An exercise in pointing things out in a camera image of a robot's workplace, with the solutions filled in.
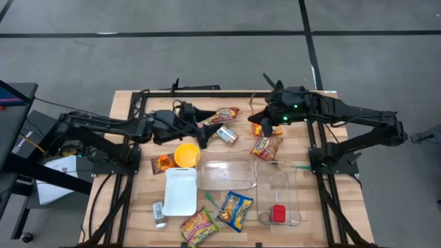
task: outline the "clear glass dish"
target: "clear glass dish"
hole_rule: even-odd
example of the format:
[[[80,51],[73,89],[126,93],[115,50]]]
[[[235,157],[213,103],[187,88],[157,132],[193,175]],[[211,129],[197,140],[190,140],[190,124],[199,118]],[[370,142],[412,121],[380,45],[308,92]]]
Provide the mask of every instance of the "clear glass dish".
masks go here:
[[[201,152],[196,166],[197,185],[201,190],[252,189],[257,184],[254,155],[240,152]]]
[[[264,225],[297,226],[302,222],[298,211],[296,166],[283,161],[264,161],[257,164],[257,214]],[[285,207],[285,221],[274,222],[274,205]]]

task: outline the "white plate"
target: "white plate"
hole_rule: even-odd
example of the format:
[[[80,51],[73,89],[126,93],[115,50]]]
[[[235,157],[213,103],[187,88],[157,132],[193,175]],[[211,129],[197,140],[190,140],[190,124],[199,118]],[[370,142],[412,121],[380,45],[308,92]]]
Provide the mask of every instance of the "white plate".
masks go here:
[[[192,216],[196,213],[196,169],[170,168],[165,172],[165,216]]]

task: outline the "can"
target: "can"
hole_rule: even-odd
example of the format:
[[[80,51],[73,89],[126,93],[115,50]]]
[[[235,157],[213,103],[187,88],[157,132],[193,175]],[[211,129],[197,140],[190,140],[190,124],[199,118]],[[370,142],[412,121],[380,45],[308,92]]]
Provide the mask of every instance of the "can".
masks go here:
[[[216,133],[219,137],[225,141],[228,145],[234,145],[234,143],[239,139],[239,135],[235,134],[233,131],[229,130],[225,125],[220,127]]]
[[[167,226],[167,220],[163,214],[164,201],[157,200],[152,203],[153,205],[153,217],[156,223],[156,228],[161,229]]]

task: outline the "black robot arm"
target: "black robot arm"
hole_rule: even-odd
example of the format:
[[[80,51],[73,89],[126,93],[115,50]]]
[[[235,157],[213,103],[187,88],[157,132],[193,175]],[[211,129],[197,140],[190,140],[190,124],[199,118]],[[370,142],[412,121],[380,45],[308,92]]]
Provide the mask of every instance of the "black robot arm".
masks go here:
[[[138,117],[128,120],[118,120],[70,112],[61,114],[57,124],[52,128],[50,137],[53,141],[47,147],[50,155],[55,155],[59,148],[68,140],[78,140],[85,145],[98,149],[93,162],[108,163],[112,161],[121,165],[139,162],[139,152],[128,144],[115,144],[96,132],[120,134],[135,143],[146,143],[153,139],[157,145],[182,140],[185,136],[196,137],[199,147],[207,147],[208,138],[213,135],[222,124],[198,127],[197,123],[213,116],[216,112],[199,110],[190,103],[181,102],[177,113],[171,110],[158,110],[149,114],[140,113]]]
[[[271,135],[272,126],[290,125],[299,121],[319,121],[331,124],[332,127],[346,123],[373,127],[370,132],[347,141],[323,145],[321,161],[328,165],[336,163],[349,152],[373,145],[396,146],[407,140],[402,123],[396,118],[396,112],[349,106],[341,100],[310,92],[303,86],[284,89],[281,81],[270,84],[274,86],[274,91],[265,97],[267,107],[248,118],[262,126],[265,136]]]

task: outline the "red block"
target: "red block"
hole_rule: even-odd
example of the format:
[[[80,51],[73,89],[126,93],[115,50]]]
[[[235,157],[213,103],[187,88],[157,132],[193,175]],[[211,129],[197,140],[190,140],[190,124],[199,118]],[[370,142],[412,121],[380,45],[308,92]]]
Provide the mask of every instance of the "red block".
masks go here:
[[[273,207],[273,222],[284,223],[286,221],[286,208],[283,205],[274,205]]]

